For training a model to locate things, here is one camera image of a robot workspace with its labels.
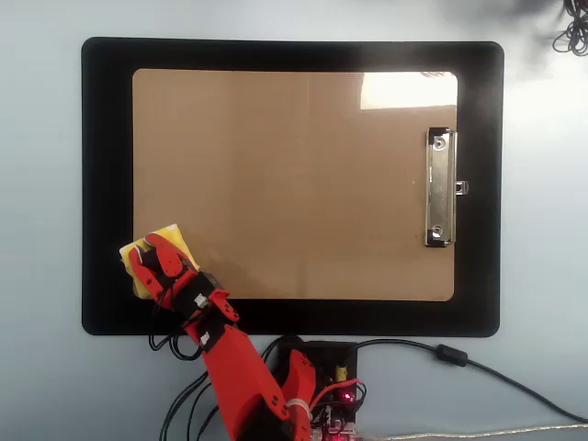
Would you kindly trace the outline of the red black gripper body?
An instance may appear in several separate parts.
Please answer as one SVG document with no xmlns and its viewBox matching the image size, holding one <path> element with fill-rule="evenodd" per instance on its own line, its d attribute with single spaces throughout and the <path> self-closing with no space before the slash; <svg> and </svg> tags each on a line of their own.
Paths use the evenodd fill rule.
<svg viewBox="0 0 588 441">
<path fill-rule="evenodd" d="M 191 318 L 206 307 L 217 288 L 217 279 L 207 272 L 187 270 L 162 294 L 160 305 L 183 318 Z"/>
</svg>

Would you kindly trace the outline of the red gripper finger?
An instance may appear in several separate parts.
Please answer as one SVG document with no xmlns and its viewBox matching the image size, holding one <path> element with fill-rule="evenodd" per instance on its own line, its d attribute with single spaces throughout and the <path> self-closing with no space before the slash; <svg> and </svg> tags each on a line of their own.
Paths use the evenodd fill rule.
<svg viewBox="0 0 588 441">
<path fill-rule="evenodd" d="M 127 254 L 127 270 L 132 279 L 134 294 L 141 300 L 158 300 L 164 288 L 157 280 L 155 272 L 143 264 L 140 251 L 138 245 L 133 245 Z"/>
<path fill-rule="evenodd" d="M 159 266 L 167 277 L 178 278 L 188 269 L 186 254 L 158 233 L 149 233 L 145 241 L 155 252 Z"/>
</svg>

